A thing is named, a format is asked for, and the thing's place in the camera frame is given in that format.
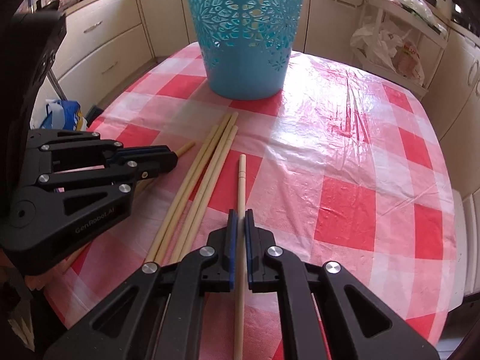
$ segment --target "metal screw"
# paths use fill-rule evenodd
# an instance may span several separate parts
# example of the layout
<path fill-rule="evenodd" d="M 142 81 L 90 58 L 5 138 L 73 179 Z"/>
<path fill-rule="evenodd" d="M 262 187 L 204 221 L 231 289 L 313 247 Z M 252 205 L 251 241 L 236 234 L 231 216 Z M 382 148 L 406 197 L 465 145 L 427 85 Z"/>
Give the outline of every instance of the metal screw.
<path fill-rule="evenodd" d="M 129 193 L 131 191 L 130 185 L 128 184 L 121 184 L 118 189 L 123 193 Z"/>
<path fill-rule="evenodd" d="M 200 254 L 203 257 L 210 257 L 215 254 L 215 249 L 211 246 L 204 246 L 203 248 L 200 249 Z"/>
<path fill-rule="evenodd" d="M 278 257 L 283 254 L 283 249 L 279 246 L 271 246 L 267 249 L 267 253 L 270 254 L 270 256 Z"/>
<path fill-rule="evenodd" d="M 143 264 L 142 272 L 144 274 L 154 274 L 158 269 L 158 265 L 154 262 L 147 262 Z"/>
<path fill-rule="evenodd" d="M 38 181 L 40 181 L 41 183 L 46 183 L 47 181 L 50 180 L 50 176 L 49 175 L 41 175 L 39 178 L 38 178 Z"/>
<path fill-rule="evenodd" d="M 342 269 L 342 267 L 339 263 L 335 261 L 330 261 L 327 262 L 327 264 L 325 265 L 325 269 L 327 269 L 327 272 L 330 274 L 337 274 L 338 272 L 340 272 L 340 269 Z"/>

